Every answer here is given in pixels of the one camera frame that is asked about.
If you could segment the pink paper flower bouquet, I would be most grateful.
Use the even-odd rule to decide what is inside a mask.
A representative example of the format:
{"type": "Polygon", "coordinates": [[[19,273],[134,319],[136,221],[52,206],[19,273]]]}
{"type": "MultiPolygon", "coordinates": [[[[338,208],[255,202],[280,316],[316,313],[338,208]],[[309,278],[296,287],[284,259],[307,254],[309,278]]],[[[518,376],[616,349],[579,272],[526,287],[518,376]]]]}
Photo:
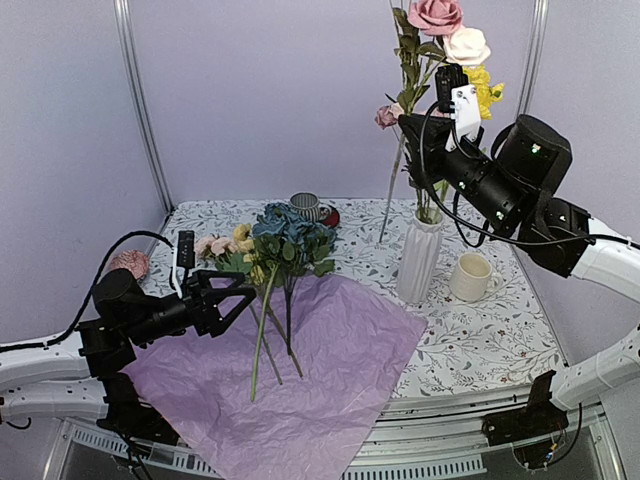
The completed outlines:
{"type": "Polygon", "coordinates": [[[257,393],[258,361],[267,347],[266,323],[272,321],[285,342],[298,373],[301,366],[293,350],[293,294],[300,279],[323,277],[335,269],[336,231],[305,218],[294,207],[269,203],[252,224],[239,224],[229,237],[210,235],[195,242],[195,255],[210,260],[218,271],[242,273],[262,306],[253,312],[258,325],[250,398],[257,393]]]}

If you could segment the three rose flower stem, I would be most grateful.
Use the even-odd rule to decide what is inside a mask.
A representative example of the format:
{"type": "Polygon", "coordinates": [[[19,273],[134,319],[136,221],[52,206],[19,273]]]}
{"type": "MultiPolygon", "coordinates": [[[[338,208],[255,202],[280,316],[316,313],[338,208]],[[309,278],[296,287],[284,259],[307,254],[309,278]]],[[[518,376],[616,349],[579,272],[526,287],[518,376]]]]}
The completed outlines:
{"type": "Polygon", "coordinates": [[[391,97],[400,103],[405,114],[417,111],[435,84],[433,76],[439,67],[485,66],[491,55],[486,37],[482,30],[464,25],[458,1],[391,1],[389,5],[397,38],[394,54],[402,77],[399,93],[391,97]]]}

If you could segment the white ribbed vase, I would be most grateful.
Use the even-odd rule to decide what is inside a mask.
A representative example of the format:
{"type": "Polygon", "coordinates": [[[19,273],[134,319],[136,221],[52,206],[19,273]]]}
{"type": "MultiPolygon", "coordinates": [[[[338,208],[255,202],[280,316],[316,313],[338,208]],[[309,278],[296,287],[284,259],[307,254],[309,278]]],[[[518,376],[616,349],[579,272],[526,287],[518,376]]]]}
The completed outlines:
{"type": "Polygon", "coordinates": [[[396,292],[408,304],[421,304],[427,299],[441,249],[443,215],[439,209],[429,208],[427,219],[430,223],[415,215],[406,233],[396,292]]]}

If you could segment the purple wrapping paper sheet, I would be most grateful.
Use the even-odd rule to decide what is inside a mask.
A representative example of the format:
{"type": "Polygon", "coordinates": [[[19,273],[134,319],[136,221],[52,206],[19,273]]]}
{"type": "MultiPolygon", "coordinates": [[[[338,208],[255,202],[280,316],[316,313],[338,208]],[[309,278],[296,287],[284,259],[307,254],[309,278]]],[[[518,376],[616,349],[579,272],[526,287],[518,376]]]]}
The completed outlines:
{"type": "Polygon", "coordinates": [[[425,322],[339,275],[301,280],[285,345],[242,314],[222,336],[140,349],[137,393],[225,479],[337,479],[368,437],[425,322]]]}

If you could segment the pink peony flower stem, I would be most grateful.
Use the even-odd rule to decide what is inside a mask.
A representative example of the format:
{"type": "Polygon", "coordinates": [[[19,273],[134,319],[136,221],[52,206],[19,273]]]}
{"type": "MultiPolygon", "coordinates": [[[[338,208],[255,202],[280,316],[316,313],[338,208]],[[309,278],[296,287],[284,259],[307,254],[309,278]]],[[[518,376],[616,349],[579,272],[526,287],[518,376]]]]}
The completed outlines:
{"type": "MultiPolygon", "coordinates": [[[[441,210],[432,204],[431,197],[424,189],[417,186],[412,175],[409,175],[409,186],[415,190],[417,206],[416,218],[425,224],[434,225],[442,220],[441,210]]],[[[441,180],[434,185],[434,190],[439,196],[441,202],[444,202],[449,190],[449,183],[441,180]]]]}

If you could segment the yellow flower stem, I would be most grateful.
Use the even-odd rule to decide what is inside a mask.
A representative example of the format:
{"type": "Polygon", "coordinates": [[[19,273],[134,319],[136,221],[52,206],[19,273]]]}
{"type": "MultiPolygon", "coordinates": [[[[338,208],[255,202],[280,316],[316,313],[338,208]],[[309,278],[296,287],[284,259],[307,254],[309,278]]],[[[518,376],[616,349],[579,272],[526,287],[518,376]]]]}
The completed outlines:
{"type": "Polygon", "coordinates": [[[492,84],[491,75],[484,65],[464,67],[463,72],[476,89],[476,96],[482,120],[491,120],[491,108],[504,98],[504,83],[492,84]]]}

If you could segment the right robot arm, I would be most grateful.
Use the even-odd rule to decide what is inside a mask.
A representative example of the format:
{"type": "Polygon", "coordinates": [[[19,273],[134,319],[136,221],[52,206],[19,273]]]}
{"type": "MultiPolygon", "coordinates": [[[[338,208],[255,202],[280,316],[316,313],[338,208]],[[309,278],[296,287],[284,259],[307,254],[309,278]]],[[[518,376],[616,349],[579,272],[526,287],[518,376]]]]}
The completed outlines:
{"type": "MultiPolygon", "coordinates": [[[[543,270],[586,282],[627,303],[639,301],[639,243],[623,237],[586,209],[557,197],[572,163],[568,140],[529,115],[519,116],[483,153],[472,135],[456,131],[453,119],[403,115],[411,173],[438,205],[435,184],[453,187],[483,220],[476,225],[456,206],[443,213],[481,239],[509,244],[543,270]]],[[[590,350],[571,353],[571,364],[533,380],[526,403],[482,420],[490,445],[550,434],[568,425],[568,413],[639,378],[639,322],[623,318],[610,301],[570,300],[565,313],[585,317],[590,350]]]]}

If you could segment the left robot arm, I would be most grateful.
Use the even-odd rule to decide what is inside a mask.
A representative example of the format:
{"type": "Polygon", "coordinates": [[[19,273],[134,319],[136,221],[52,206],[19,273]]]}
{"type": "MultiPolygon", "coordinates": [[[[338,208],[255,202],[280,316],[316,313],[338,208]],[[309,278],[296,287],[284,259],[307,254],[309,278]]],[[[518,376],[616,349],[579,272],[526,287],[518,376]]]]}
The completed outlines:
{"type": "Polygon", "coordinates": [[[125,374],[136,351],[193,329],[224,334],[256,297],[241,273],[194,272],[174,293],[143,292],[124,268],[91,290],[98,316],[69,334],[1,348],[1,419],[35,416],[92,419],[120,436],[175,446],[178,433],[125,374]]]}

